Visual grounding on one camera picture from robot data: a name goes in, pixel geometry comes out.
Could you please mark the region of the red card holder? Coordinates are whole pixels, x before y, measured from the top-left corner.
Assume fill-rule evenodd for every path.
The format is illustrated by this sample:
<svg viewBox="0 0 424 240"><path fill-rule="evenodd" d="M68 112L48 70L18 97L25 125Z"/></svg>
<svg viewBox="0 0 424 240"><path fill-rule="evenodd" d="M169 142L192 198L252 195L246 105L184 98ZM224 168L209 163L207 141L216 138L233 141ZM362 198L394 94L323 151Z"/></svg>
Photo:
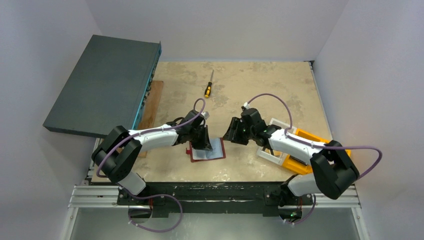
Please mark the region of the red card holder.
<svg viewBox="0 0 424 240"><path fill-rule="evenodd" d="M190 143L189 148L185 149L185 153L189 155L192 163L226 158L225 146L222 137L212 139L211 146L212 150L198 150L194 149Z"/></svg>

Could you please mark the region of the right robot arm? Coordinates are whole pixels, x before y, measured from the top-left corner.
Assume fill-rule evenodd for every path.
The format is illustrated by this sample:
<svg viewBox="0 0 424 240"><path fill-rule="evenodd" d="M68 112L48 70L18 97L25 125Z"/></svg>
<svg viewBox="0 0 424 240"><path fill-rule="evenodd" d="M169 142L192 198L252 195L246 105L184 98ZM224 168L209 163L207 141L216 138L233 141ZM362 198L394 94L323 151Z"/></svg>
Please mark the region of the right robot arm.
<svg viewBox="0 0 424 240"><path fill-rule="evenodd" d="M336 200L360 177L339 142L312 141L292 134L280 125L266 124L255 108L244 109L240 117L233 117L222 138L239 145L254 141L271 152L285 153L311 166L312 173L295 174L281 184L277 192L288 204L307 194L324 194Z"/></svg>

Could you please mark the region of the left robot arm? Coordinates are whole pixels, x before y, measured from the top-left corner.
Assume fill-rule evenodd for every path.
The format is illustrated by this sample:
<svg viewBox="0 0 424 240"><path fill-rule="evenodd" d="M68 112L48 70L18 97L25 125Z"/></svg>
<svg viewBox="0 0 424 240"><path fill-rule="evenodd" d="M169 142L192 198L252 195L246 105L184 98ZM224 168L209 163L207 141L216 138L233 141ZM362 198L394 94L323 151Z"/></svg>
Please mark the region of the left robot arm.
<svg viewBox="0 0 424 240"><path fill-rule="evenodd" d="M191 110L166 124L145 130L127 130L116 126L91 155L98 175L129 191L129 197L138 205L146 203L149 191L145 180L132 170L140 152L162 147L191 143L199 150L211 150L206 120L207 111Z"/></svg>

